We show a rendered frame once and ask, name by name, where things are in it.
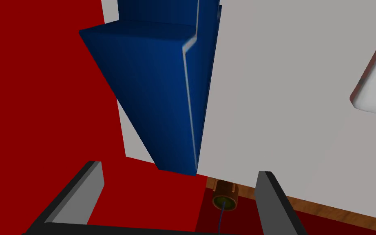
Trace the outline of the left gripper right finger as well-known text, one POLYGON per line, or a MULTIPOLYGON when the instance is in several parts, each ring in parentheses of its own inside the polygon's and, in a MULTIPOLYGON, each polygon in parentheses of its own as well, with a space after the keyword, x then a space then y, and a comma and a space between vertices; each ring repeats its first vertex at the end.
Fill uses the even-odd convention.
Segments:
POLYGON ((307 235, 272 172, 259 171, 254 196, 263 235, 307 235))

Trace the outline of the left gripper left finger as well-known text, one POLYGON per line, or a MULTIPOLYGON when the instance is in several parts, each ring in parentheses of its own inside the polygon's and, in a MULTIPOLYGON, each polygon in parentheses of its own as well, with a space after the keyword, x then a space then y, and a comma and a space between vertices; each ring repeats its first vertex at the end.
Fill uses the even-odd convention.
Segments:
POLYGON ((87 162, 23 235, 32 235, 45 223, 87 224, 103 188, 102 163, 87 162))

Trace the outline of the brown cylindrical knob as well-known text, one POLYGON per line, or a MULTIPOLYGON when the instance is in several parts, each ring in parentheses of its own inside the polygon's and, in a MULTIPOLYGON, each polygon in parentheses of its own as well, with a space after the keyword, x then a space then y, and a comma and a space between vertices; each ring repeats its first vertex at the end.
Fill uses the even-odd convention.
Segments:
POLYGON ((237 184, 216 180, 213 187, 212 204, 222 211, 234 211, 238 204, 239 187, 237 184))

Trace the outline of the blue cupboard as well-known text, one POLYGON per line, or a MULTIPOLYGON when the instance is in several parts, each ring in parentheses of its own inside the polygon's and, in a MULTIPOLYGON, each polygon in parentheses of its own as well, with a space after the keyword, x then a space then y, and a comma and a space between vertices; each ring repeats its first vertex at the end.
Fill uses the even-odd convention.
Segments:
POLYGON ((117 0, 118 20, 79 32, 158 169, 195 175, 220 0, 117 0))

